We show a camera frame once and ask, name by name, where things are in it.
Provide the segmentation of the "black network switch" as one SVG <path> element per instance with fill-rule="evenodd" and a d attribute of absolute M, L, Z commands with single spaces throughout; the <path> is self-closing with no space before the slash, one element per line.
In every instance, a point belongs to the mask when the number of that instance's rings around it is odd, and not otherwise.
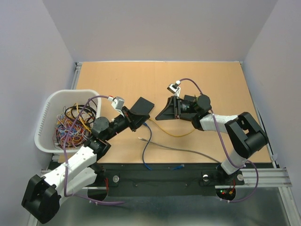
<path fill-rule="evenodd" d="M 130 112 L 137 115 L 149 115 L 154 106 L 155 105 L 149 100 L 139 97 L 135 104 L 130 108 Z"/>
<path fill-rule="evenodd" d="M 187 100 L 187 101 L 194 101 L 195 99 L 196 99 L 195 96 L 184 95 L 184 100 Z"/>

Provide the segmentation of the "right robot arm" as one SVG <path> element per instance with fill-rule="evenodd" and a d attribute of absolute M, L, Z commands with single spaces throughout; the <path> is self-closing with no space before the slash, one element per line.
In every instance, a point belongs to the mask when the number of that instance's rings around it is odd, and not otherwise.
<path fill-rule="evenodd" d="M 231 153 L 217 167 L 216 178 L 226 184 L 246 161 L 268 144 L 268 136 L 249 112 L 239 115 L 216 115 L 212 112 L 211 100 L 207 95 L 183 99 L 171 96 L 166 106 L 155 117 L 157 121 L 181 119 L 190 121 L 200 131 L 216 131 L 228 134 L 233 146 Z"/>

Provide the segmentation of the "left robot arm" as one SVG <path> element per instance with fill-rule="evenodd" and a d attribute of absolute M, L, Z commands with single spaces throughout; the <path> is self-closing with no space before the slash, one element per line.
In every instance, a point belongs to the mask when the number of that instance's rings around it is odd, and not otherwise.
<path fill-rule="evenodd" d="M 65 198 L 87 185 L 101 185 L 105 174 L 96 163 L 110 149 L 108 141 L 126 128 L 135 132 L 150 118 L 153 107 L 134 104 L 131 109 L 122 107 L 121 114 L 113 121 L 97 118 L 88 141 L 65 164 L 29 180 L 21 205 L 45 224 L 56 215 Z"/>

